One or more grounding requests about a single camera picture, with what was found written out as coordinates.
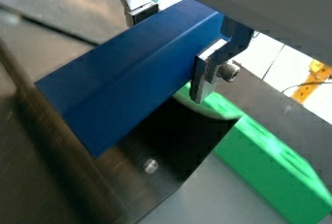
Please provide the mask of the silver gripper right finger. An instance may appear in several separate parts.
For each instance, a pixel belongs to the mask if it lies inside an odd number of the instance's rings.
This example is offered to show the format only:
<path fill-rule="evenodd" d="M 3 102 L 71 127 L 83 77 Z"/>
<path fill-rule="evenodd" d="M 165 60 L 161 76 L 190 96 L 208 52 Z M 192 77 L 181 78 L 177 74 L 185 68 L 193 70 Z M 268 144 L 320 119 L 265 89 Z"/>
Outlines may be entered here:
<path fill-rule="evenodd" d="M 255 30 L 228 16 L 221 33 L 228 41 L 218 39 L 196 55 L 189 96 L 200 104 L 212 94 L 218 79 L 232 82 L 240 68 L 230 60 L 248 49 Z"/>

